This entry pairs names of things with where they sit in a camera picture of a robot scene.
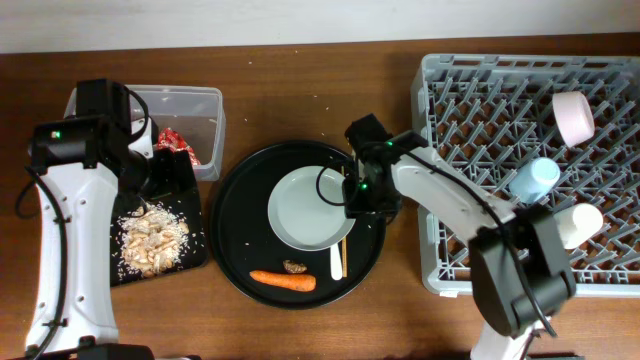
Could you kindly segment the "red snack wrapper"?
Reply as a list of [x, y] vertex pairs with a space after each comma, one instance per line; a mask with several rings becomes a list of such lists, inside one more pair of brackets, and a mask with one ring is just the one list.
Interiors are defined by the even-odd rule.
[[171, 152], [187, 152], [192, 166], [199, 166], [201, 164], [194, 149], [188, 144], [185, 138], [170, 127], [163, 129], [159, 133], [157, 148], [159, 150], [169, 149]]

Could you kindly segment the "cream paper cup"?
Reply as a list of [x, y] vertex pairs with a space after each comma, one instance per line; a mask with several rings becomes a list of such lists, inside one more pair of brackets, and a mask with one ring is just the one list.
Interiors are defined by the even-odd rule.
[[604, 220], [594, 205], [580, 203], [553, 215], [565, 249], [574, 249], [600, 231]]

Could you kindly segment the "blue plastic cup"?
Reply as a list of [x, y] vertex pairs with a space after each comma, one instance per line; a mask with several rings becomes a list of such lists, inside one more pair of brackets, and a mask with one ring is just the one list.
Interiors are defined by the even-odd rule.
[[560, 168], [554, 160], [536, 158], [517, 171], [509, 183], [509, 190], [522, 203], [533, 204], [552, 190], [560, 174]]

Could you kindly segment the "orange carrot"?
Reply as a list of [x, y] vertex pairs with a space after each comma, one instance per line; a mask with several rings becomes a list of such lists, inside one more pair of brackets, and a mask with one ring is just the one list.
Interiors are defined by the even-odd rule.
[[316, 278], [308, 274], [279, 274], [254, 270], [249, 276], [259, 283], [297, 292], [311, 292], [316, 288]]

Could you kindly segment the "white plastic fork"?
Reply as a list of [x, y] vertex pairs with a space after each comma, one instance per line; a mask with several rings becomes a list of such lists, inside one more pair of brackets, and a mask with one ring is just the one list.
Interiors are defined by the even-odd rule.
[[330, 248], [330, 273], [331, 277], [335, 281], [339, 281], [343, 278], [343, 267], [339, 245], [333, 244]]

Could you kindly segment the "wooden chopstick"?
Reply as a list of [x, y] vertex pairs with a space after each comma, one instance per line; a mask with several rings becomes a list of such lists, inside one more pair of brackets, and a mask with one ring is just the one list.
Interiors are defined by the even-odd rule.
[[[345, 176], [345, 168], [341, 166], [341, 174], [343, 177]], [[342, 267], [342, 278], [346, 278], [348, 275], [348, 257], [347, 257], [347, 238], [346, 236], [341, 241], [341, 267]]]

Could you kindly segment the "grey dishwasher rack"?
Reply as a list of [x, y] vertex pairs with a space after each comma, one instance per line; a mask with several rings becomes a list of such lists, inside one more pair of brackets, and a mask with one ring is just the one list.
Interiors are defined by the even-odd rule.
[[[552, 109], [582, 93], [595, 120], [567, 146]], [[560, 211], [587, 202], [600, 231], [569, 253], [581, 297], [639, 294], [639, 61], [635, 57], [431, 54], [411, 87], [414, 128], [456, 170], [510, 199], [520, 167], [554, 160], [560, 177], [542, 199]]]

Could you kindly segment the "brown food scrap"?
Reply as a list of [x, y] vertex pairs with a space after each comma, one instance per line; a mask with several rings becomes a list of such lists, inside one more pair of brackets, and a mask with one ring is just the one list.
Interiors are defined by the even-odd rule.
[[285, 271], [289, 274], [303, 274], [307, 271], [305, 264], [297, 263], [292, 260], [285, 260], [283, 262]]

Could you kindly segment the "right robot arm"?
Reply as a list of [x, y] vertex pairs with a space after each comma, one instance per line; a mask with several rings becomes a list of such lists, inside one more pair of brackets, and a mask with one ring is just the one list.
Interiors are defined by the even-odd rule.
[[345, 137], [354, 172], [345, 212], [391, 216], [410, 198], [468, 249], [472, 295], [484, 326], [473, 359], [524, 359], [551, 316], [574, 296], [562, 233], [540, 205], [519, 208], [456, 171], [416, 132], [388, 133], [374, 115], [352, 122]]

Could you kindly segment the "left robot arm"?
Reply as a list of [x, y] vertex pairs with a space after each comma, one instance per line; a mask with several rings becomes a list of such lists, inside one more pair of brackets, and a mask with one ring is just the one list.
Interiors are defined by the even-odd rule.
[[78, 83], [62, 120], [35, 128], [42, 237], [27, 358], [152, 357], [120, 342], [111, 289], [205, 261], [202, 170], [158, 138], [196, 119], [220, 132], [219, 91], [97, 79]]

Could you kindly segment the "pink bowl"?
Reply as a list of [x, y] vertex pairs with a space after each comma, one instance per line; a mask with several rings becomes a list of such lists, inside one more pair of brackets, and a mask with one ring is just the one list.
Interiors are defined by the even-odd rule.
[[587, 98], [581, 92], [563, 92], [552, 96], [552, 110], [564, 143], [573, 147], [591, 139], [595, 123]]

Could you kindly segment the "round black tray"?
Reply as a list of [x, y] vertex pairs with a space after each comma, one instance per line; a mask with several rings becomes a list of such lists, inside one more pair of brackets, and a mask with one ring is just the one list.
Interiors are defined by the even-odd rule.
[[[329, 251], [291, 248], [276, 236], [268, 221], [268, 198], [282, 177], [303, 166], [348, 158], [328, 144], [287, 141], [254, 152], [226, 176], [211, 208], [210, 243], [219, 267], [236, 288], [260, 303], [301, 310], [334, 302], [366, 278], [383, 248], [385, 220], [373, 215], [356, 220], [347, 237], [348, 276], [339, 281], [331, 278]], [[316, 288], [296, 292], [250, 277], [254, 270], [282, 273], [285, 260], [306, 265], [316, 278]]]

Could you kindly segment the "grey plate with food scraps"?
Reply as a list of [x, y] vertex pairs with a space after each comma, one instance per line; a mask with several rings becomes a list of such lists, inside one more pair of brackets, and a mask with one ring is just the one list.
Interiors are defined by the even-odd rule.
[[305, 166], [282, 177], [269, 196], [267, 215], [276, 236], [301, 251], [320, 251], [337, 244], [354, 227], [342, 193], [344, 176], [322, 166]]

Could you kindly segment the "clear plastic bin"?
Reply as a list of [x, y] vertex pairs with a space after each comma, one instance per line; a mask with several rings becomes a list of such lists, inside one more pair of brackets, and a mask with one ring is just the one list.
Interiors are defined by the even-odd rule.
[[159, 130], [171, 128], [193, 149], [198, 182], [220, 178], [226, 117], [222, 93], [216, 88], [174, 85], [128, 85], [146, 103]]

